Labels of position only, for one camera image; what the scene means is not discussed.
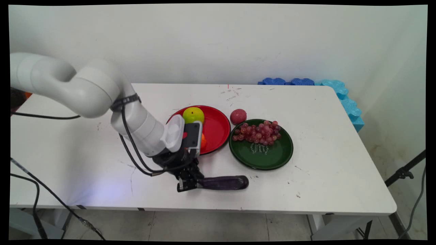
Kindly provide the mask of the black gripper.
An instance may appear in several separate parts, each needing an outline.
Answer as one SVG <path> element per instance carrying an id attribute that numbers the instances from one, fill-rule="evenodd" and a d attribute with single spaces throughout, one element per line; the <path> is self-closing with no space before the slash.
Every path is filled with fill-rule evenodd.
<path id="1" fill-rule="evenodd" d="M 180 149 L 177 152 L 166 152 L 153 157 L 154 163 L 173 174 L 179 181 L 177 192 L 184 192 L 198 188 L 198 180 L 204 179 L 198 167 L 196 149 Z"/>

